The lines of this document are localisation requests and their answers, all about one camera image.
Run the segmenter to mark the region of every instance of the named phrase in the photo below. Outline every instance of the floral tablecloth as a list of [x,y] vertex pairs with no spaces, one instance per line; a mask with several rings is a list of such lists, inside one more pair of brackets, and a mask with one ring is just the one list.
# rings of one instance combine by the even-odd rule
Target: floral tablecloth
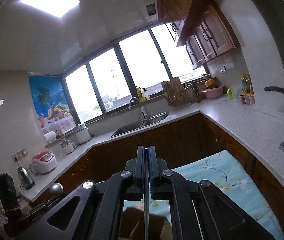
[[[191,181],[210,180],[268,230],[276,240],[284,239],[279,222],[269,204],[241,164],[227,150],[173,170]],[[149,213],[166,216],[171,223],[169,202],[167,200],[154,201],[151,196],[149,198]],[[123,211],[129,206],[144,209],[143,201],[125,201]]]

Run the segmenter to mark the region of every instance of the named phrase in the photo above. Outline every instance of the electrical socket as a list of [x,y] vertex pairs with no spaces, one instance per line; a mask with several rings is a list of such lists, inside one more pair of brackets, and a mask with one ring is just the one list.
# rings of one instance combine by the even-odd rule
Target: electrical socket
[[18,162],[19,160],[21,160],[22,158],[24,158],[26,155],[29,155],[29,152],[27,151],[27,149],[23,149],[18,151],[17,153],[14,153],[12,155],[13,161],[14,162]]
[[220,68],[219,68],[219,72],[220,72],[220,74],[224,74],[224,73],[226,73],[226,72],[227,72],[227,70],[226,70],[225,66],[220,67]]

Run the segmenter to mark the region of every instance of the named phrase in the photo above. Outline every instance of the wall poster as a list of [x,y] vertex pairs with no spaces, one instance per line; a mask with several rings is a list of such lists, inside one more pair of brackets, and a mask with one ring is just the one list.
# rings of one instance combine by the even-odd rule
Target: wall poster
[[29,76],[32,100],[43,133],[75,126],[59,77]]

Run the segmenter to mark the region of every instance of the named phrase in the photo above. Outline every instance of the stainless steel sink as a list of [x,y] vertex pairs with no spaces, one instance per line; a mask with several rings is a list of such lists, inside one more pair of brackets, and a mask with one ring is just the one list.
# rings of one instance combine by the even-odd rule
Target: stainless steel sink
[[150,117],[150,119],[145,121],[144,126],[159,122],[161,120],[164,120],[167,116],[168,116],[168,113],[162,113],[162,114],[152,116],[152,117]]
[[133,130],[137,130],[139,128],[142,128],[144,126],[147,126],[147,125],[150,125],[150,124],[153,124],[153,123],[157,123],[161,120],[164,120],[167,116],[168,116],[168,113],[165,112],[165,113],[162,113],[162,114],[151,116],[150,119],[148,119],[148,120],[142,120],[142,121],[129,123],[127,125],[120,127],[119,129],[117,129],[117,131],[110,138],[117,136],[117,135],[120,135],[120,134],[131,132]]
[[137,121],[137,122],[133,122],[133,123],[129,123],[127,125],[124,125],[122,127],[120,127],[119,129],[117,129],[117,131],[111,136],[117,136],[126,132],[130,132],[133,131],[135,129],[141,128],[144,125],[145,120],[142,121]]

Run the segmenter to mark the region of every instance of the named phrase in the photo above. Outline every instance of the paper towel roll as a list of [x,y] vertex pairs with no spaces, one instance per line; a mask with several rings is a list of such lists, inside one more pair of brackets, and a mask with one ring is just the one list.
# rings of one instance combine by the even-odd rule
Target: paper towel roll
[[51,131],[47,134],[44,134],[44,136],[45,136],[47,143],[51,143],[53,141],[56,141],[56,133],[54,131]]

